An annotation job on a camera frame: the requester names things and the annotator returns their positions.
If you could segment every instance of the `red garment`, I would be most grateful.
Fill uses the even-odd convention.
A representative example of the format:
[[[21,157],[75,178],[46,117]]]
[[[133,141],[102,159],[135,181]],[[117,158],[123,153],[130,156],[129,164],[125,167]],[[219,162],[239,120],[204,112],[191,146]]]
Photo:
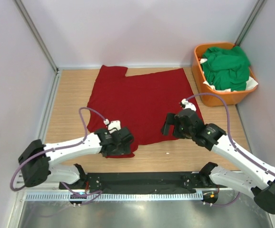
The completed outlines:
[[[131,154],[110,156],[113,158],[133,157],[138,145],[177,139],[164,136],[160,130],[167,113],[181,111],[179,102],[193,95],[183,69],[130,77],[125,76],[126,71],[122,66],[102,66],[88,102],[88,107],[110,121],[120,120],[134,136]],[[196,100],[190,102],[202,118]],[[103,127],[103,120],[91,112],[89,131]]]

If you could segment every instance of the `green shirt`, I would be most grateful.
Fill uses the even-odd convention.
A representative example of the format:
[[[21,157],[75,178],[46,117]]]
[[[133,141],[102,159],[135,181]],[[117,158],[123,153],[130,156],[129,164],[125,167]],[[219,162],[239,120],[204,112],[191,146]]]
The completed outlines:
[[[207,58],[202,64],[205,78],[210,85],[215,86],[216,90],[246,89],[250,62],[241,47],[235,46],[231,50],[211,47],[202,58]]]

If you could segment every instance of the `wooden table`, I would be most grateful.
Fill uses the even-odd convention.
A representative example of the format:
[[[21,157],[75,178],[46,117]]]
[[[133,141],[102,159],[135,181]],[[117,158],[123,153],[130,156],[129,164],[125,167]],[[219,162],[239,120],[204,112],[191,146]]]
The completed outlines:
[[[127,76],[154,73],[174,68],[133,68]],[[190,68],[184,68],[194,94],[196,84]],[[84,129],[79,118],[78,109],[86,106],[99,70],[64,70],[62,72],[46,143],[57,143],[82,137]],[[223,106],[206,107],[197,99],[206,123],[215,123],[226,130],[226,112]],[[246,137],[234,105],[229,106],[232,137],[241,146],[248,149]],[[84,112],[88,122],[89,111]],[[223,157],[195,145],[191,140],[175,140],[140,145],[134,152],[135,157],[126,159],[106,159],[101,154],[86,155],[66,161],[64,164],[82,165],[85,172],[162,172],[162,171],[198,171],[207,162],[215,162],[224,168],[238,170]]]

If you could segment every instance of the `orange basket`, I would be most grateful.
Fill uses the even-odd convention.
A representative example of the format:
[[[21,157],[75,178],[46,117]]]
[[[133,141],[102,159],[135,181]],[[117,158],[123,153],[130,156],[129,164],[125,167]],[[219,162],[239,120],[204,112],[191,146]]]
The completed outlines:
[[[201,68],[199,59],[202,58],[202,55],[210,47],[219,47],[219,48],[224,48],[224,49],[232,49],[234,46],[235,46],[234,44],[227,43],[227,42],[201,44],[201,45],[199,45],[195,48],[194,61],[193,61],[193,65],[192,65],[192,72],[193,72],[193,75],[194,75],[195,82],[196,82],[199,93],[217,94],[220,97],[222,97],[228,105],[235,105],[235,104],[241,102],[249,93],[255,91],[257,89],[257,86],[255,86],[255,88],[253,88],[251,90],[237,91],[237,92],[221,93],[221,92],[217,92],[216,90],[212,90],[209,86],[203,84],[203,82],[205,82],[206,79],[205,79],[205,76],[203,74],[203,70]],[[255,78],[251,68],[250,68],[250,76],[255,81],[257,81],[257,79]],[[214,96],[210,96],[210,95],[201,96],[201,100],[206,106],[209,106],[209,107],[223,105],[222,102],[218,98],[216,98]]]

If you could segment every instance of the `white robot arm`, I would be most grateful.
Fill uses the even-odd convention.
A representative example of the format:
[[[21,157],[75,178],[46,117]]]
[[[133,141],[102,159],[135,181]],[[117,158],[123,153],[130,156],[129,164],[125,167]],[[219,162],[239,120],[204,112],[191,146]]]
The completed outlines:
[[[263,210],[275,214],[275,167],[258,159],[236,142],[235,148],[226,132],[215,124],[204,124],[196,114],[196,107],[186,99],[180,104],[182,111],[178,114],[167,114],[162,133],[168,135],[169,127],[173,125],[175,137],[192,139],[197,145],[231,161],[242,173],[229,171],[209,162],[200,174],[216,185],[230,187],[253,198]]]
[[[83,143],[75,147],[69,145],[82,142],[83,137],[46,145],[41,140],[34,140],[19,157],[19,164],[41,151],[59,149],[46,152],[21,168],[25,187],[34,187],[44,181],[65,182],[73,189],[84,186],[86,174],[82,167],[78,164],[66,166],[62,162],[88,154],[102,153],[105,157],[129,154],[133,140],[128,128],[121,128],[120,121],[112,121],[107,129],[90,133]]]

